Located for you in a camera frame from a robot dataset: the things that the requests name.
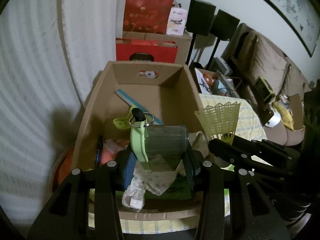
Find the white floral cloth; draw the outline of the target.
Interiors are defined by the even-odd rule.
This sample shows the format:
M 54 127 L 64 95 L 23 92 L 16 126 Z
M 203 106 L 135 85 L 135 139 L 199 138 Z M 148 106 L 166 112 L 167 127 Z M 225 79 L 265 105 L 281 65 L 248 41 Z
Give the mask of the white floral cloth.
M 180 161 L 172 171 L 147 172 L 140 162 L 136 162 L 131 183 L 124 191 L 122 205 L 136 211 L 142 210 L 147 192 L 162 196 L 178 176 L 186 177 L 185 165 Z

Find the yellow-green plastic shuttlecock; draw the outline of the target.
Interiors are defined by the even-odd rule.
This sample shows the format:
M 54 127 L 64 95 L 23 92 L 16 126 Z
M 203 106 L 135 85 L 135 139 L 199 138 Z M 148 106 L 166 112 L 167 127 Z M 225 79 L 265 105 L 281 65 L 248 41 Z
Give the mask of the yellow-green plastic shuttlecock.
M 205 134 L 228 144 L 233 143 L 238 125 L 240 103 L 218 103 L 195 111 Z

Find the green teal squeegee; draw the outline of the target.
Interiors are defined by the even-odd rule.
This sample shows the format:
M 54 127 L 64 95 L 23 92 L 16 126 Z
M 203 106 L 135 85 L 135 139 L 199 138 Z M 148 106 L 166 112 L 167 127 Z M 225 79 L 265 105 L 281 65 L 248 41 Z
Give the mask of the green teal squeegee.
M 159 118 L 157 118 L 155 116 L 152 116 L 151 113 L 145 107 L 143 107 L 140 103 L 138 103 L 131 96 L 126 94 L 123 90 L 118 89 L 118 90 L 115 91 L 115 94 L 118 97 L 120 97 L 121 100 L 123 100 L 127 105 L 130 106 L 129 113 L 127 114 L 126 117 L 124 117 L 124 118 L 115 118 L 113 120 L 113 124 L 114 124 L 116 129 L 118 129 L 118 130 L 127 130 L 127 129 L 131 128 L 130 119 L 133 117 L 132 110 L 134 108 L 138 108 L 141 111 L 143 111 L 144 113 L 148 113 L 149 117 L 147 117 L 147 120 L 151 121 L 152 124 L 163 125 L 163 122 L 161 120 L 159 120 Z

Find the yellow plaid cloth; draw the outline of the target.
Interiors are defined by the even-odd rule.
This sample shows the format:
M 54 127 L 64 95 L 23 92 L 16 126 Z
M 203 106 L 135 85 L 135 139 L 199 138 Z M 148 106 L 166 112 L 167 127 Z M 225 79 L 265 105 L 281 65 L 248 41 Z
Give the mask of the yellow plaid cloth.
M 247 140 L 257 139 L 261 141 L 262 139 L 265 139 L 266 133 L 250 104 L 244 99 L 240 99 L 239 102 L 240 110 L 235 134 Z M 204 143 L 207 140 L 208 139 L 202 132 L 192 133 L 189 139 L 192 148 L 199 150 L 205 157 L 209 154 L 208 150 L 204 147 Z M 183 231 L 196 228 L 198 222 L 199 214 L 180 219 L 145 221 L 120 220 L 123 233 L 133 234 L 156 234 Z

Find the white rounded lamp device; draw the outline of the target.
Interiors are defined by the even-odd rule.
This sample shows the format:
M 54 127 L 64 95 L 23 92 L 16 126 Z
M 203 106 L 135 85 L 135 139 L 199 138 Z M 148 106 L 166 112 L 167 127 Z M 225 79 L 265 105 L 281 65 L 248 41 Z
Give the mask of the white rounded lamp device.
M 272 116 L 270 119 L 267 121 L 265 124 L 266 127 L 268 128 L 273 128 L 277 126 L 281 122 L 281 115 L 279 112 L 272 110 Z

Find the yellow cloth on sofa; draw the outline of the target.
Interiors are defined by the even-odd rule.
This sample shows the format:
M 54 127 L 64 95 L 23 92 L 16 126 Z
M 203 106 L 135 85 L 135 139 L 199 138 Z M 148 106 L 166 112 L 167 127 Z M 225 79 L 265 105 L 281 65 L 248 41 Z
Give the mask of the yellow cloth on sofa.
M 289 110 L 279 102 L 274 102 L 273 107 L 278 111 L 281 122 L 290 130 L 294 130 L 294 120 Z

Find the open cardboard box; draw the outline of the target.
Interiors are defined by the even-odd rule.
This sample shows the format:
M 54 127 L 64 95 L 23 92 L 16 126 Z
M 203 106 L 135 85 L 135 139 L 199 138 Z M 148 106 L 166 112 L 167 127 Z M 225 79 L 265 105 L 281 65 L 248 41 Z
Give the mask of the open cardboard box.
M 195 112 L 202 107 L 200 96 L 187 66 L 159 62 L 109 62 L 99 76 L 88 104 L 72 159 L 72 167 L 94 168 L 98 137 L 129 139 L 129 131 L 117 129 L 115 118 L 125 117 L 129 104 L 116 94 L 122 90 L 135 104 L 168 126 L 186 126 L 190 142 L 203 131 Z

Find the green black radio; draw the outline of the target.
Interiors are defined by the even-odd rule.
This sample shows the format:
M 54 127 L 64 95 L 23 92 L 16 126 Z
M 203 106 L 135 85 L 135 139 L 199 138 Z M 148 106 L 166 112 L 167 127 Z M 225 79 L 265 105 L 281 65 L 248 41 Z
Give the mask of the green black radio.
M 276 96 L 272 87 L 263 76 L 257 78 L 254 87 L 264 103 L 270 103 Z

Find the box of clutter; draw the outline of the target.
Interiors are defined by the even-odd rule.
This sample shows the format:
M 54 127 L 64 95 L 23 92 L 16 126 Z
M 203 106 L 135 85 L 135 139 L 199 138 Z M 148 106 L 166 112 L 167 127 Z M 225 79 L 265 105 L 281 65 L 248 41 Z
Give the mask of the box of clutter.
M 230 77 L 232 70 L 224 59 L 215 58 L 210 70 L 198 62 L 192 62 L 189 70 L 199 93 L 240 98 L 236 89 L 241 84 L 241 79 Z

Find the large brown cardboard box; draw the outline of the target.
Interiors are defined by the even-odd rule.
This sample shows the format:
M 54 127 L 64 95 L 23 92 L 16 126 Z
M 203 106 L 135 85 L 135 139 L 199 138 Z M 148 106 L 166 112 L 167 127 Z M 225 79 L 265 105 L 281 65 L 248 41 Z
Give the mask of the large brown cardboard box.
M 135 40 L 174 41 L 177 45 L 177 55 L 175 64 L 185 64 L 192 40 L 191 36 L 188 33 L 184 33 L 183 35 L 178 36 L 166 34 L 139 33 L 133 31 L 124 31 L 123 38 Z

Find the black speaker right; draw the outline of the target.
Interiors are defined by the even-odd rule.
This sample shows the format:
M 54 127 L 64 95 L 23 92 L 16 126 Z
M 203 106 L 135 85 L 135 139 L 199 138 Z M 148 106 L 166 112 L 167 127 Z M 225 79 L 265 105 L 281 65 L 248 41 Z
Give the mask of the black speaker right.
M 210 33 L 216 37 L 216 42 L 214 45 L 214 49 L 211 53 L 211 56 L 209 58 L 209 61 L 206 65 L 207 70 L 211 67 L 213 63 L 214 55 L 217 51 L 219 43 L 221 41 L 229 41 L 233 37 L 239 25 L 239 22 L 240 20 L 234 17 L 233 15 L 223 10 L 220 10 L 220 9 L 218 10 L 210 30 Z

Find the black speaker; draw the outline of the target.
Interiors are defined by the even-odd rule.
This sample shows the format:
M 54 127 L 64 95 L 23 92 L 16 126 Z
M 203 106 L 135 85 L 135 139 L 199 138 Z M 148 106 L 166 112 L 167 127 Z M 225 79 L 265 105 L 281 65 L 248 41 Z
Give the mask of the black speaker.
M 213 25 L 216 6 L 201 0 L 190 0 L 185 29 L 192 33 L 192 39 L 186 59 L 189 64 L 197 35 L 207 36 Z
M 213 63 L 214 55 L 217 51 L 219 43 L 221 41 L 229 41 L 233 37 L 239 25 L 239 22 L 240 20 L 234 17 L 233 15 L 223 10 L 220 10 L 220 9 L 218 10 L 210 30 L 210 33 L 216 37 L 216 42 L 214 45 L 214 49 L 211 53 L 211 56 L 209 58 L 209 61 L 206 65 L 207 70 L 211 67 Z

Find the small white pink box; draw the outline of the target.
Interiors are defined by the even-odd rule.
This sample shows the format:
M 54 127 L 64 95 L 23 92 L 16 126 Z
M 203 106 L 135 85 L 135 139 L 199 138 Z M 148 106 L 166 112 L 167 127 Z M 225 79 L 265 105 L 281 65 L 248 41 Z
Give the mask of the small white pink box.
M 187 14 L 185 9 L 172 7 L 168 18 L 166 34 L 182 36 L 184 34 Z

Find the red gift bag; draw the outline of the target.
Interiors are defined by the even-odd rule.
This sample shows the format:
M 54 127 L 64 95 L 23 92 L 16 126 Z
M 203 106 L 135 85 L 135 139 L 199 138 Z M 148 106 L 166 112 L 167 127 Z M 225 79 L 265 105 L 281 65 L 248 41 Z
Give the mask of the red gift bag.
M 126 0 L 123 31 L 165 34 L 174 0 Z

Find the framed wall picture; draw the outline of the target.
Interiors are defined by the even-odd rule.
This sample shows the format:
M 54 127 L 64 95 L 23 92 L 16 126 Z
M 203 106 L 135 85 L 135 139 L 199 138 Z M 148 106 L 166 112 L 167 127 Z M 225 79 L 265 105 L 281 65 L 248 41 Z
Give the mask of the framed wall picture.
M 291 27 L 313 56 L 319 39 L 319 15 L 309 0 L 264 0 Z

